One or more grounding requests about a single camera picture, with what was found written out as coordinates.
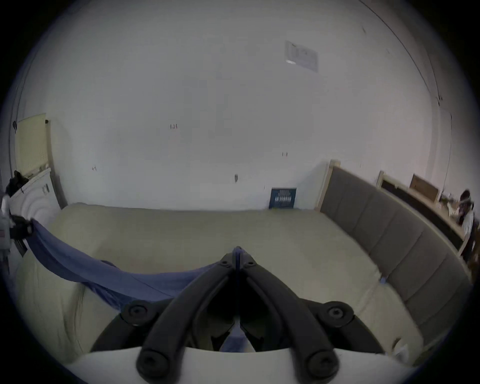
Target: man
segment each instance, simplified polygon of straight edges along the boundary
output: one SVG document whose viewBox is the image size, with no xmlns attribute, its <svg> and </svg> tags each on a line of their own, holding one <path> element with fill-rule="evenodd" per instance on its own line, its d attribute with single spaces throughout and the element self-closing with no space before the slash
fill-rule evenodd
<svg viewBox="0 0 480 384">
<path fill-rule="evenodd" d="M 457 211 L 453 212 L 450 204 L 448 204 L 448 211 L 449 215 L 456 216 L 458 224 L 462 226 L 465 238 L 468 239 L 462 252 L 463 260 L 467 263 L 475 241 L 475 230 L 479 225 L 473 214 L 473 201 L 470 197 L 470 191 L 466 189 L 460 195 L 460 202 Z"/>
</svg>

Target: small label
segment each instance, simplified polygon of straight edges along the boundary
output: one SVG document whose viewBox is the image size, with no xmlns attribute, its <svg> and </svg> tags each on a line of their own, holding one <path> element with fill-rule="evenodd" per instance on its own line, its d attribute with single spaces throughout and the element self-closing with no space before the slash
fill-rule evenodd
<svg viewBox="0 0 480 384">
<path fill-rule="evenodd" d="M 297 193 L 297 188 L 290 188 L 290 189 L 272 188 L 272 193 L 270 194 L 270 204 L 268 205 L 268 209 L 293 208 L 293 204 L 295 203 L 296 193 Z"/>
<path fill-rule="evenodd" d="M 318 54 L 313 49 L 286 41 L 285 57 L 288 63 L 318 72 Z"/>
</svg>

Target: dark blue book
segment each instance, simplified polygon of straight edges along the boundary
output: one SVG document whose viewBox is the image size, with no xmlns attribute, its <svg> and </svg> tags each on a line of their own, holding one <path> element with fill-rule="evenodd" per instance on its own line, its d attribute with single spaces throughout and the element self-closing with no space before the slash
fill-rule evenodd
<svg viewBox="0 0 480 384">
<path fill-rule="evenodd" d="M 290 188 L 290 189 L 272 188 L 272 193 L 270 194 L 270 204 L 268 205 L 268 209 L 293 208 L 293 204 L 295 203 L 296 193 L 297 193 L 297 188 Z"/>
</svg>

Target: blue cloth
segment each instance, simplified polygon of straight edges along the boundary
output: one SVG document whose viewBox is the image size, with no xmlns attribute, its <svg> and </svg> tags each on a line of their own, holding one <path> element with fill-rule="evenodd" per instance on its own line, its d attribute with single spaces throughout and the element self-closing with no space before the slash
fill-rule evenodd
<svg viewBox="0 0 480 384">
<path fill-rule="evenodd" d="M 65 280 L 83 283 L 119 311 L 133 300 L 161 301 L 175 297 L 213 266 L 155 275 L 128 273 L 65 244 L 36 220 L 32 223 L 33 235 L 27 241 L 38 261 Z"/>
</svg>

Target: gray upholstered headboard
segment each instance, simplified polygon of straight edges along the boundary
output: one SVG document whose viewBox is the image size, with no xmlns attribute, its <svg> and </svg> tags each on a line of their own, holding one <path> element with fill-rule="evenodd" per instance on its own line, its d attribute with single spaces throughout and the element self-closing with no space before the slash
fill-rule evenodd
<svg viewBox="0 0 480 384">
<path fill-rule="evenodd" d="M 398 292 L 427 345 L 453 325 L 471 288 L 442 234 L 392 195 L 337 167 L 320 212 L 354 238 Z"/>
</svg>

